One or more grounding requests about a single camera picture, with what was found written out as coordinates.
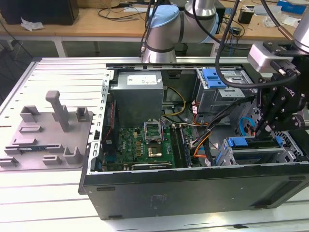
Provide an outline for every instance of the gray power supply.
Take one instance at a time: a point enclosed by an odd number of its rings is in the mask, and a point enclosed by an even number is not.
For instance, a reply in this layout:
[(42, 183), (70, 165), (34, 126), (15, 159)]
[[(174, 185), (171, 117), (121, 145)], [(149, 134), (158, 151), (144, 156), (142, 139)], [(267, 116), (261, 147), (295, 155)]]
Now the gray power supply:
[(163, 83), (161, 72), (120, 72), (110, 94), (117, 102), (120, 127), (142, 127), (161, 117)]

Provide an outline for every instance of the gray base plate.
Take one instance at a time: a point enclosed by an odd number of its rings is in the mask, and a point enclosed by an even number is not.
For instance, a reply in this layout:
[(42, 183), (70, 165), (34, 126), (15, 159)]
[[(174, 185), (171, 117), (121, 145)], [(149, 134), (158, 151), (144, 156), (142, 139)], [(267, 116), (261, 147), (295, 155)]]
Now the gray base plate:
[[(70, 152), (73, 153), (75, 147), (78, 147), (82, 157), (78, 163), (68, 164), (63, 156), (63, 152), (48, 151), (22, 151), (22, 154), (8, 154), (9, 157), (14, 157), (18, 164), (16, 166), (1, 166), (0, 171), (17, 171), (17, 170), (46, 170), (46, 169), (71, 169), (80, 168), (83, 165), (83, 157), (85, 154), (88, 136), (90, 132), (93, 113), (89, 112), (90, 120), (88, 122), (78, 122), (75, 112), (69, 112), (69, 131), (63, 132), (59, 122), (56, 122), (52, 113), (40, 113), (35, 116), (35, 123), (25, 123), (22, 121), (14, 134), (10, 144), (15, 139), (36, 139), (36, 146), (48, 144), (62, 144), (63, 148), (68, 147)], [(20, 133), (21, 127), (41, 126), (41, 132)], [(42, 161), (45, 155), (58, 155), (61, 159), (60, 164), (45, 165)]]

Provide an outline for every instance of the motherboard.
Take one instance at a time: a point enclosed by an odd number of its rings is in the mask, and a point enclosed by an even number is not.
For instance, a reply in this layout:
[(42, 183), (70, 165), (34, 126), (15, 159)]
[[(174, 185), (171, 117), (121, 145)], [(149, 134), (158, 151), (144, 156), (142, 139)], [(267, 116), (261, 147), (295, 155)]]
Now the motherboard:
[(121, 128), (118, 148), (116, 152), (105, 154), (103, 168), (105, 171), (129, 171), (188, 167), (191, 162), (189, 150), (184, 155), (186, 161), (179, 162), (178, 148), (182, 144), (188, 149), (192, 140), (190, 127), (160, 126), (159, 129), (156, 124), (144, 128)]

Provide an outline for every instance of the blue box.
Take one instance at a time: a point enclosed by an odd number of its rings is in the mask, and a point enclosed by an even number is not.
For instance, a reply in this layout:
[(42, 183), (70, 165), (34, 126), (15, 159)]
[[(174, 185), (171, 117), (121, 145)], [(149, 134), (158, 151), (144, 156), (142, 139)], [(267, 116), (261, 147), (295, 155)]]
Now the blue box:
[(208, 88), (226, 88), (226, 85), (220, 80), (216, 69), (202, 69), (202, 72)]
[(305, 5), (293, 5), (284, 0), (279, 0), (279, 2), (277, 3), (277, 6), (282, 6), (281, 8), (282, 11), (299, 14), (299, 15), (303, 14), (303, 12), (306, 9)]

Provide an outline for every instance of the white table frame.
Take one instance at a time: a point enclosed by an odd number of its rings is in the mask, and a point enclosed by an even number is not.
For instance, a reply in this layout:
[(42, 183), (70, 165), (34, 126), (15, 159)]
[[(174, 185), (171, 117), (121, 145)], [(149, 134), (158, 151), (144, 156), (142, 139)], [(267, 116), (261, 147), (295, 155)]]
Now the white table frame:
[[(100, 52), (98, 42), (140, 42), (141, 37), (115, 37), (115, 36), (38, 36), (38, 35), (14, 35), (17, 40), (22, 41), (53, 41), (57, 49), (58, 55), (61, 58), (68, 57), (66, 48), (63, 44), (64, 41), (91, 41), (94, 42), (95, 52)], [(0, 35), (0, 40), (11, 40), (9, 35)], [(254, 44), (262, 43), (261, 40), (239, 40), (239, 44)], [(211, 57), (216, 56), (219, 44), (213, 41), (211, 50)]]

